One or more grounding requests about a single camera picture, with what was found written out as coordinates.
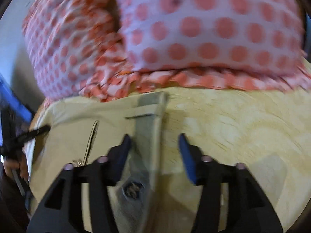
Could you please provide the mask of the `person's left hand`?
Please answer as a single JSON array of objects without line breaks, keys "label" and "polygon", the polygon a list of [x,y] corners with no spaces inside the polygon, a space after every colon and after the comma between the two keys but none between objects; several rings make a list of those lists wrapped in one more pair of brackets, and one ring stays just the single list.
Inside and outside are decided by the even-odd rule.
[{"label": "person's left hand", "polygon": [[4,170],[6,175],[14,180],[13,172],[12,170],[19,170],[19,175],[22,179],[28,180],[29,174],[28,174],[28,166],[27,166],[27,158],[24,153],[21,154],[21,157],[18,160],[13,159],[4,159]]}]

